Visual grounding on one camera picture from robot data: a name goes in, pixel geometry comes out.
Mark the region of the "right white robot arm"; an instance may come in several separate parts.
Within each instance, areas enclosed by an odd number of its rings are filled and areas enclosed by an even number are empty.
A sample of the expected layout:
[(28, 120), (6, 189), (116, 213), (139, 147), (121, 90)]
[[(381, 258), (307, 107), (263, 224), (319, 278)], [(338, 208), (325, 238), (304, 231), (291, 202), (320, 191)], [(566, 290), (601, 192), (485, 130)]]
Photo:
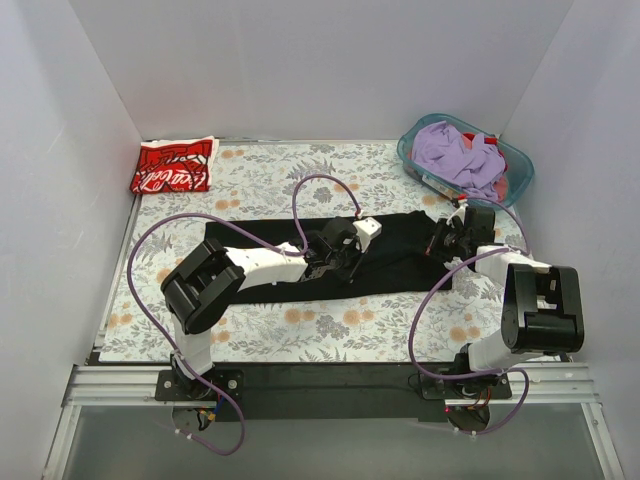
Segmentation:
[(579, 275), (575, 268), (531, 259), (495, 242), (495, 211), (454, 202), (441, 218), (426, 254), (462, 266), (503, 287), (500, 328), (462, 347), (453, 363), (432, 378), (452, 381), (464, 397), (475, 397), (494, 379), (524, 359), (578, 352), (585, 328)]

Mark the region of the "black t-shirt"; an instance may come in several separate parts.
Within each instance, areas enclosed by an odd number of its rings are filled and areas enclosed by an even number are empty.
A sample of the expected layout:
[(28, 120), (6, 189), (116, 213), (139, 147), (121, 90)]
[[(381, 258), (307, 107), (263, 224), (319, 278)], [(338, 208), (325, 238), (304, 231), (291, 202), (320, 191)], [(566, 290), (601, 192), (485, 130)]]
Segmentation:
[[(302, 283), (262, 285), (240, 291), (231, 304), (312, 302), (376, 294), (428, 292), (448, 272), (442, 262), (425, 255), (436, 222), (424, 211), (376, 215), (381, 235), (371, 243), (352, 283), (328, 272)], [(292, 219), (237, 221), (235, 225), (272, 245), (294, 240)], [(258, 244), (219, 223), (207, 222), (205, 237), (224, 247), (255, 248)]]

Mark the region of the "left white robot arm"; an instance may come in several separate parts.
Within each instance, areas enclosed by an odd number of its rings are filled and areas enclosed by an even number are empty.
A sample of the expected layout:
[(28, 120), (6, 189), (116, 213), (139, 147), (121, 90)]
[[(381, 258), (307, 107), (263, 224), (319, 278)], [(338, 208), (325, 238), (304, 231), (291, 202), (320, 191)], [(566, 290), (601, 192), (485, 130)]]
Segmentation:
[(215, 238), (205, 239), (161, 286), (176, 330), (177, 352), (171, 359), (176, 386), (193, 400), (215, 395), (210, 333), (238, 293), (316, 281), (329, 272), (349, 280), (381, 230), (372, 217), (337, 217), (308, 233), (306, 241), (274, 249), (225, 247)]

